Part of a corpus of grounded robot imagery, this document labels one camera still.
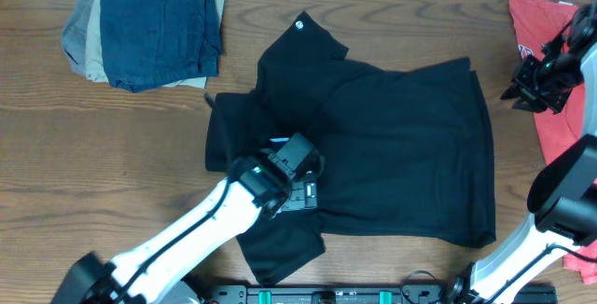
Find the black t-shirt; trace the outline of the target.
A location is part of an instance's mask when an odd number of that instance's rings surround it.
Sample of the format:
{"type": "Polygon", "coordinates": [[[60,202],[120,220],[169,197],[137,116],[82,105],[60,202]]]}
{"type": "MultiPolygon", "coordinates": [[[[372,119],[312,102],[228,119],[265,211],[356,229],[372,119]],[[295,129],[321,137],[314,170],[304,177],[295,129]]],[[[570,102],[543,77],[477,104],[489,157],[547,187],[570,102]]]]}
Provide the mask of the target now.
{"type": "Polygon", "coordinates": [[[294,133],[325,160],[313,210],[278,214],[239,236],[260,284],[321,255],[327,233],[471,248],[496,238],[492,127],[469,59],[404,73],[350,60],[347,51],[302,13],[260,57],[253,90],[215,98],[208,171],[294,133]]]}

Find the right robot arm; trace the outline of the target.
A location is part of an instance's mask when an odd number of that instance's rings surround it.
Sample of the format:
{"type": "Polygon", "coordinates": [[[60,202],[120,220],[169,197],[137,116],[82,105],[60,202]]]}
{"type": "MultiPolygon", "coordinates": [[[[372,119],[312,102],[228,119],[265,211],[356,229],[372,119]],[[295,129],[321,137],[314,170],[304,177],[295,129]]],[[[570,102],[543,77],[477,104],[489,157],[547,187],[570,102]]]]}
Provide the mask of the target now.
{"type": "Polygon", "coordinates": [[[567,254],[596,261],[578,252],[596,240],[595,4],[577,10],[542,52],[522,60],[503,96],[517,109],[559,113],[572,90],[585,86],[580,138],[535,178],[524,222],[456,277],[445,303],[555,303],[555,288],[532,279],[567,254]]]}

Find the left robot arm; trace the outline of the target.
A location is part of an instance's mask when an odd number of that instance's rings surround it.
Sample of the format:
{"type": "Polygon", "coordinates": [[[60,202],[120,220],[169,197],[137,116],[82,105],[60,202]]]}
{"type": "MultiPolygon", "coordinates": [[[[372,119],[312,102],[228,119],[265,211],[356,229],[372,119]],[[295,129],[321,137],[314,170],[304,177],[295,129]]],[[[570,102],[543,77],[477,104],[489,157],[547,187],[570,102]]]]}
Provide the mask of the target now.
{"type": "Polygon", "coordinates": [[[216,248],[280,213],[292,185],[312,181],[323,164],[316,155],[235,159],[205,200],[152,239],[106,263],[94,253],[81,257],[51,304],[160,302],[216,248]]]}

